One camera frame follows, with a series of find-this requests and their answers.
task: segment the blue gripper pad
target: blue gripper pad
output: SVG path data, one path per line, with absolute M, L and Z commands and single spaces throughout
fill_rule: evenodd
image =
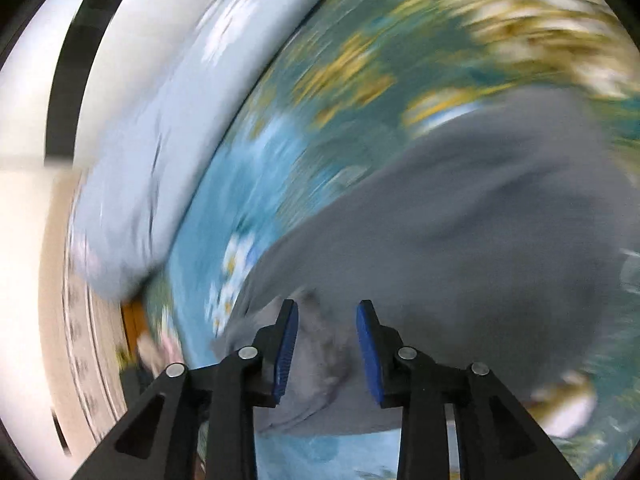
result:
M 369 323 L 365 313 L 365 306 L 361 303 L 356 310 L 356 329 L 358 330 L 358 339 L 360 341 L 360 351 L 364 359 L 364 370 L 367 376 L 367 384 L 371 395 L 378 403 L 381 403 L 384 397 L 382 389 L 382 367 L 376 352 L 376 346 L 371 336 Z
M 291 369 L 291 360 L 293 359 L 293 349 L 296 346 L 296 336 L 298 335 L 298 305 L 293 303 L 287 318 L 287 324 L 282 335 L 280 348 L 276 357 L 275 366 L 273 367 L 273 396 L 276 402 L 280 402 L 280 398 L 287 389 L 287 381 L 289 380 L 289 370 Z

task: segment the triangular cutout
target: triangular cutout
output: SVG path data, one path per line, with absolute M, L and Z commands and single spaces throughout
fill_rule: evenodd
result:
M 149 458 L 162 414 L 164 397 L 155 396 L 116 442 L 116 451 L 137 458 Z
M 536 445 L 499 397 L 491 397 L 489 407 L 494 418 L 500 454 L 506 460 L 515 460 L 535 452 Z

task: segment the silver screw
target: silver screw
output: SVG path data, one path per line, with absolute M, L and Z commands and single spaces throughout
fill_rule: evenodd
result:
M 258 349 L 253 346 L 245 346 L 238 350 L 238 357 L 241 359 L 253 359 L 258 355 Z
M 165 373 L 169 376 L 169 377 L 180 377 L 184 371 L 186 370 L 186 368 L 184 367 L 184 365 L 182 363 L 173 363 L 168 365 L 168 367 L 165 370 Z
M 476 375 L 485 376 L 489 373 L 489 367 L 484 363 L 473 363 L 471 371 Z
M 403 346 L 398 350 L 398 357 L 407 361 L 415 359 L 417 355 L 418 352 L 415 350 L 415 348 L 411 348 L 410 346 Z

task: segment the gray cloth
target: gray cloth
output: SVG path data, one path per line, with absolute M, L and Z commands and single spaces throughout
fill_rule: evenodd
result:
M 76 204 L 76 271 L 125 300 L 164 263 L 251 88 L 320 0 L 214 0 L 155 91 L 103 133 Z
M 302 402 L 286 394 L 257 429 L 357 434 L 400 425 L 399 410 L 380 410 L 367 391 L 354 326 L 362 299 L 406 344 L 447 365 L 486 362 L 520 399 L 580 364 L 606 321 L 637 206 L 583 106 L 569 90 L 511 91 L 418 140 L 267 251 L 214 342 L 217 354 L 250 342 L 256 313 L 300 286 L 314 293 L 315 316 L 330 331 L 322 338 L 347 345 L 344 368 L 300 370 L 324 357 L 294 358 L 296 380 L 310 389 L 321 382 L 318 395 L 331 402 L 308 415 L 309 394 Z M 294 355 L 318 336 L 302 332 Z M 349 372 L 318 381 L 332 370 Z M 281 412 L 289 423 L 280 424 Z

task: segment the blue floral sheet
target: blue floral sheet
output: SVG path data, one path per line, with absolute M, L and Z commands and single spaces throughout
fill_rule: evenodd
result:
M 325 0 L 213 156 L 165 268 L 147 287 L 152 329 L 181 346 L 190 367 L 217 362 L 210 343 L 271 244 L 413 140 L 518 85 L 582 92 L 635 179 L 639 68 L 603 0 Z M 640 438 L 640 248 L 621 249 L 616 337 L 531 407 L 544 421 L 576 399 L 595 403 L 586 423 L 556 439 L 585 480 L 613 478 Z M 391 479 L 399 431 L 257 436 L 256 449 L 261 479 Z

